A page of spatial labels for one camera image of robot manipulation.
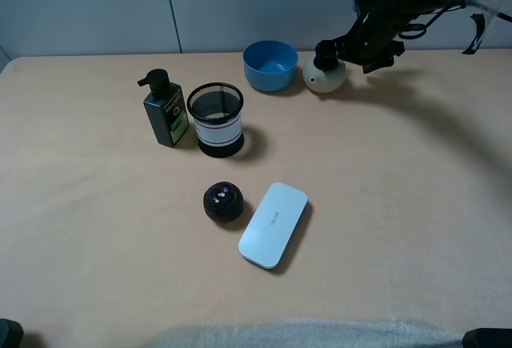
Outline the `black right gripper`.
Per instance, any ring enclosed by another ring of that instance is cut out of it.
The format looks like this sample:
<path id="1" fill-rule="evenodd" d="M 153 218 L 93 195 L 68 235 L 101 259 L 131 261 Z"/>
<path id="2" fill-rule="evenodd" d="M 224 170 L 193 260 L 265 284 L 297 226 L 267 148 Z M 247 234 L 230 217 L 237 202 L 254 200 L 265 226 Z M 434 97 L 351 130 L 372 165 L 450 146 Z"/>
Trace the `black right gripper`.
<path id="1" fill-rule="evenodd" d="M 315 47 L 314 65 L 319 70 L 335 70 L 338 59 L 360 65 L 365 74 L 391 67 L 405 52 L 395 39 L 405 24 L 399 0 L 353 0 L 357 19 L 343 36 L 322 40 Z"/>

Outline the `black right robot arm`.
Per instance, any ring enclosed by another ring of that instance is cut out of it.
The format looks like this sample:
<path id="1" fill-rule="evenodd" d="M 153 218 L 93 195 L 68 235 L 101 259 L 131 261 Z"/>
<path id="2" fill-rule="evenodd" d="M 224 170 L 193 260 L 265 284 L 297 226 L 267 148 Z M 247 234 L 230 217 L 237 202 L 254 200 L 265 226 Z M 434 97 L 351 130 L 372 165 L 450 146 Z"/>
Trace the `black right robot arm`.
<path id="1" fill-rule="evenodd" d="M 357 19 L 348 32 L 316 45 L 314 65 L 321 71 L 335 70 L 340 61 L 359 65 L 366 74 L 391 67 L 404 53 L 404 42 L 422 37 L 430 27 L 418 17 L 439 19 L 449 10 L 477 5 L 474 0 L 353 1 Z"/>

